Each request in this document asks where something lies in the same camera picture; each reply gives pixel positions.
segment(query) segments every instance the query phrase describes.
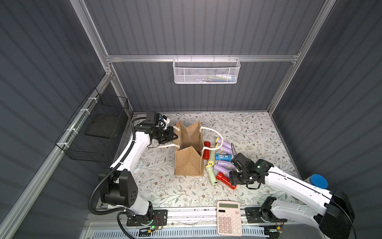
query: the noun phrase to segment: brown paper bag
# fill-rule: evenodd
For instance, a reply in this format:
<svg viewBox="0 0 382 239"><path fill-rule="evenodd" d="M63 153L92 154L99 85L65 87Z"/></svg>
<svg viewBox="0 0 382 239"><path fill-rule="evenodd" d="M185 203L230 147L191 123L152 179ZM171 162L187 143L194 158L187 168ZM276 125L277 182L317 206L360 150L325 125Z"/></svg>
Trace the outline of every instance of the brown paper bag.
<svg viewBox="0 0 382 239"><path fill-rule="evenodd" d="M185 127L180 121L176 126L179 131L174 129L178 139L174 143L179 145L175 153L175 175L184 176L203 176L204 165L203 158L197 151L202 151L203 134L200 133L200 122Z"/></svg>

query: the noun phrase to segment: blue cap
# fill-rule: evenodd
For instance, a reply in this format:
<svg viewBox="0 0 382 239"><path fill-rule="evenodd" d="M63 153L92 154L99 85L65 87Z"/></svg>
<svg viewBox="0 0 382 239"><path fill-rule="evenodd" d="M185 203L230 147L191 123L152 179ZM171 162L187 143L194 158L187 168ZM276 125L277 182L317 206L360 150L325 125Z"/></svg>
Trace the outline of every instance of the blue cap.
<svg viewBox="0 0 382 239"><path fill-rule="evenodd" d="M326 179L324 177L322 177L321 175L318 175L318 174L313 174L310 177L310 182L312 185L319 187L319 188L322 188L322 189L325 189L328 187L328 181L326 181Z"/></svg>

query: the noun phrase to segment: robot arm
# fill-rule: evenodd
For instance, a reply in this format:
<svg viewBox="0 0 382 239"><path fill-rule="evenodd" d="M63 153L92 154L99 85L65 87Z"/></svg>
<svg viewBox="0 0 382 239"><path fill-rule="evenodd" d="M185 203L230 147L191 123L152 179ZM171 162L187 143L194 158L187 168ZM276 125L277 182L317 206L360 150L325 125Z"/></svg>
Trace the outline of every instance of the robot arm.
<svg viewBox="0 0 382 239"><path fill-rule="evenodd" d="M156 139L159 144L164 144L178 138L174 134L173 127L168 126L169 123L166 116L157 112L147 112L146 120L134 127L135 139L130 138L122 154L110 166L110 168L114 168L119 164L118 168L107 180L102 182L99 188L103 203L129 208L129 211L138 215L143 223L152 220L151 202L138 195L138 187L133 176L139 171L136 170L136 167L143 151L153 139Z"/></svg>
<svg viewBox="0 0 382 239"><path fill-rule="evenodd" d="M331 239L348 238L355 215L343 192L331 192L295 178L272 163L259 159L255 163L241 153L231 161L238 172L230 172L232 185L253 184L255 181L279 188L306 205L287 203L267 197L258 211L265 222L273 218L295 220L319 228Z"/></svg>

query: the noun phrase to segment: patterned table surface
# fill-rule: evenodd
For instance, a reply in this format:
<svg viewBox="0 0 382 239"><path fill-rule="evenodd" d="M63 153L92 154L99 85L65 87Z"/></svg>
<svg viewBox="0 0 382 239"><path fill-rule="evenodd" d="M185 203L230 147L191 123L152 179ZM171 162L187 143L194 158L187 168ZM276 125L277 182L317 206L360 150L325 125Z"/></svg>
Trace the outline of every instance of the patterned table surface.
<svg viewBox="0 0 382 239"><path fill-rule="evenodd" d="M202 126L217 130L225 140L233 143L237 153L254 161L265 159L297 177L288 153L266 112L182 113L166 116L171 120L170 125L175 125L179 120L188 127L200 121ZM214 132L203 130L203 134L205 141L215 142L217 135ZM204 177L175 176L175 151L174 147L147 148L142 154L144 166L135 176L135 180L140 195L151 201L154 207L216 206L216 202L220 200L237 201L241 205L260 205L268 196L298 203L292 196L267 185L261 185L258 190L248 190L244 185L238 185L232 190L222 182L211 186L206 170Z"/></svg>

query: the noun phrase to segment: white wire basket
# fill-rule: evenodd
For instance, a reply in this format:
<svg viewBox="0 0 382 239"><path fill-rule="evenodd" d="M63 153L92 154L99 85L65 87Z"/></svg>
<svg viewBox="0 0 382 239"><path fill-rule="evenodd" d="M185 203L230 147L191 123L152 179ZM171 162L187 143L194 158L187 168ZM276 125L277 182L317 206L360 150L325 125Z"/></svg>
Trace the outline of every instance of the white wire basket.
<svg viewBox="0 0 382 239"><path fill-rule="evenodd" d="M240 70L239 58L174 58L176 84L235 84Z"/></svg>

